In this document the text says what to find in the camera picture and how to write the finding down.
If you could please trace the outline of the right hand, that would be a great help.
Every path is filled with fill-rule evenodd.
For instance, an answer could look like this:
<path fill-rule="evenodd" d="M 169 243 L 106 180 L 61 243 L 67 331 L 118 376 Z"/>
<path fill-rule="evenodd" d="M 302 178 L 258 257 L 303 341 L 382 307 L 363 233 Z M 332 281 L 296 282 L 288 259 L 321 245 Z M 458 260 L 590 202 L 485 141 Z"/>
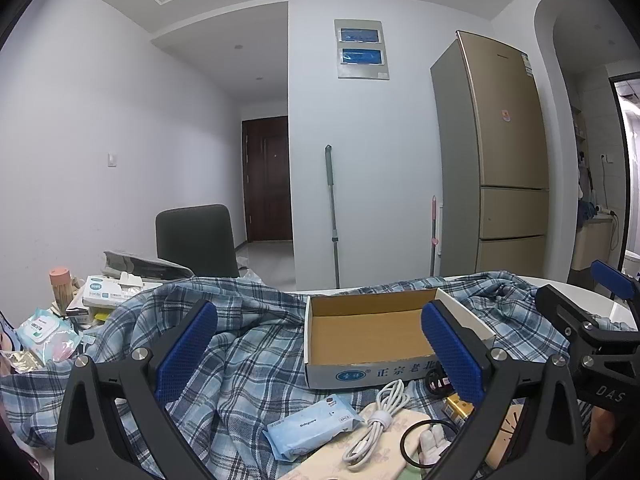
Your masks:
<path fill-rule="evenodd" d="M 608 452 L 617 440 L 625 435 L 625 428 L 618 428 L 614 413 L 595 406 L 591 411 L 589 432 L 586 440 L 587 451 L 594 457 Z"/>

